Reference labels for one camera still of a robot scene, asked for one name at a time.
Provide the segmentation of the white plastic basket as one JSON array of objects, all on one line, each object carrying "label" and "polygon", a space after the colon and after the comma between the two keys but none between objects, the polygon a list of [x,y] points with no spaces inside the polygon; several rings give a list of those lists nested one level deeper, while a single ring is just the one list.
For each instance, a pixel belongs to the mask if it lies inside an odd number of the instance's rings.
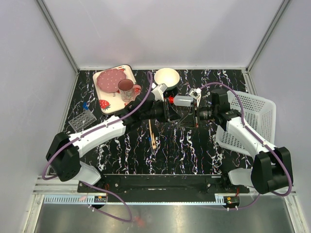
[{"label": "white plastic basket", "polygon": [[[236,94],[242,102],[246,122],[264,139],[273,144],[276,129],[275,103],[241,91],[237,91]],[[225,132],[220,126],[217,128],[216,141],[222,148],[250,155],[235,136]]]}]

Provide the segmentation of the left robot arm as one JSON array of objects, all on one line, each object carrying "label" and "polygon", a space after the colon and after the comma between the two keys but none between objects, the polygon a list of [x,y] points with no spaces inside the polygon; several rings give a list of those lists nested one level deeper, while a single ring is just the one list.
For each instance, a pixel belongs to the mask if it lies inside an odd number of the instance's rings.
[{"label": "left robot arm", "polygon": [[138,95],[123,109],[92,128],[71,135],[58,133],[46,159],[60,181],[83,181],[92,191],[100,192],[104,189],[105,180],[94,166],[80,160],[83,156],[104,142],[135,130],[144,120],[155,119],[166,123],[180,118],[168,98],[155,100],[153,93]]}]

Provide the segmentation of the clear test tube rack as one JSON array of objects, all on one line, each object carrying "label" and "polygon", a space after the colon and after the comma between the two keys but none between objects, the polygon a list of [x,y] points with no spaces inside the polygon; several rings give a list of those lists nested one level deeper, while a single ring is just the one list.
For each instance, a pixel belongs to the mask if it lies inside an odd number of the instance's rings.
[{"label": "clear test tube rack", "polygon": [[69,125],[78,133],[86,129],[96,121],[96,117],[90,110],[84,110],[81,114],[69,121]]}]

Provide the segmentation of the blue cap test tube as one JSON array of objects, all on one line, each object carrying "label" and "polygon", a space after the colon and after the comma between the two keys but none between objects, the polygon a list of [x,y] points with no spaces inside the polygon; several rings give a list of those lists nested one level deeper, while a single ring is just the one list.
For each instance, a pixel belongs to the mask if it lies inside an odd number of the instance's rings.
[{"label": "blue cap test tube", "polygon": [[84,109],[84,110],[88,110],[88,105],[87,105],[86,102],[83,103],[83,109]]},{"label": "blue cap test tube", "polygon": [[154,153],[155,149],[154,149],[154,146],[153,146],[152,139],[150,137],[149,137],[149,144],[150,144],[150,151],[151,151],[151,153]]}]

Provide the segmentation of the strawberry print tray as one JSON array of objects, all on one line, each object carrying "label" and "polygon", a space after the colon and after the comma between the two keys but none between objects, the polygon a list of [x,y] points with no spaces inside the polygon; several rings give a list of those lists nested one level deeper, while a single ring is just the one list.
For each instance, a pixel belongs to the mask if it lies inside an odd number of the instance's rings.
[{"label": "strawberry print tray", "polygon": [[113,114],[127,105],[121,99],[118,87],[122,79],[129,79],[133,82],[135,97],[141,93],[142,88],[137,84],[132,68],[129,65],[98,71],[93,75],[99,106],[104,115]]}]

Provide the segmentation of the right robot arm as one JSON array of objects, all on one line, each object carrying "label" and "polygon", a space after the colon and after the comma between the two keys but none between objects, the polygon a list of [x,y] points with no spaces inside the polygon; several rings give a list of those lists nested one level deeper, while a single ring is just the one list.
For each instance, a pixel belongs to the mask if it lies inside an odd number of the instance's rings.
[{"label": "right robot arm", "polygon": [[264,139],[247,123],[239,93],[232,89],[215,89],[212,91],[212,103],[206,108],[197,107],[200,96],[199,88],[191,89],[189,96],[176,96],[170,102],[190,108],[194,127],[201,120],[214,120],[219,128],[234,136],[254,159],[252,168],[230,170],[220,181],[222,190],[229,193],[243,185],[254,188],[259,194],[279,196],[278,190],[287,188],[283,196],[289,195],[294,182],[291,154],[286,147],[277,147]]}]

